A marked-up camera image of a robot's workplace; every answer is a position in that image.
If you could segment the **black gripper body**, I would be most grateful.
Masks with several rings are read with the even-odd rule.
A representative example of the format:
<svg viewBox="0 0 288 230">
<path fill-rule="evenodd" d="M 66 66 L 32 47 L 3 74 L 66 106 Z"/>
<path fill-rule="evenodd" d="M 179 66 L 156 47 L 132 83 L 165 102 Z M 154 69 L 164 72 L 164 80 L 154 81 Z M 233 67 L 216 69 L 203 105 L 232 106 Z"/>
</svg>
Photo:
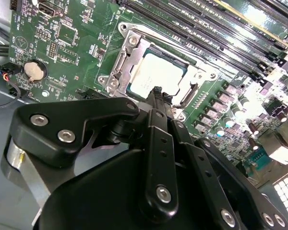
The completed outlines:
<svg viewBox="0 0 288 230">
<path fill-rule="evenodd" d="M 59 186 L 45 203 L 37 230 L 215 230 L 204 195 L 189 170 L 176 166 L 179 209 L 152 223 L 139 208 L 144 155 L 125 151 Z"/>
</svg>

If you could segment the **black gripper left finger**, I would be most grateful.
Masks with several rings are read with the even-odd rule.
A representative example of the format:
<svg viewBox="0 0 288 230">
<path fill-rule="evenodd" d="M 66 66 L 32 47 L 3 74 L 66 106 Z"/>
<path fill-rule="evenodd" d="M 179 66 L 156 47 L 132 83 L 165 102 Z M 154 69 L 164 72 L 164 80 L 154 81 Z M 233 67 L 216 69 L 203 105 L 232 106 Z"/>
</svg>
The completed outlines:
<svg viewBox="0 0 288 230">
<path fill-rule="evenodd" d="M 137 104 L 117 97 L 24 105 L 12 117 L 6 161 L 42 213 L 65 182 L 125 151 L 141 151 L 139 208 L 152 223 L 166 223 L 179 209 L 171 101 L 156 87 Z"/>
</svg>

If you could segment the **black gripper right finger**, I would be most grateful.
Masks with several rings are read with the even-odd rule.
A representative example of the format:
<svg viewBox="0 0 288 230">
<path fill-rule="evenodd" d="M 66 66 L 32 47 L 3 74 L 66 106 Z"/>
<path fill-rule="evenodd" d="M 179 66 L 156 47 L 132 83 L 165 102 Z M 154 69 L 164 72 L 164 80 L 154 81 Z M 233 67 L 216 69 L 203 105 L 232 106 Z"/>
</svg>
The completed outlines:
<svg viewBox="0 0 288 230">
<path fill-rule="evenodd" d="M 281 212 L 207 139 L 191 138 L 185 125 L 169 123 L 180 199 L 166 230 L 288 230 Z"/>
</svg>

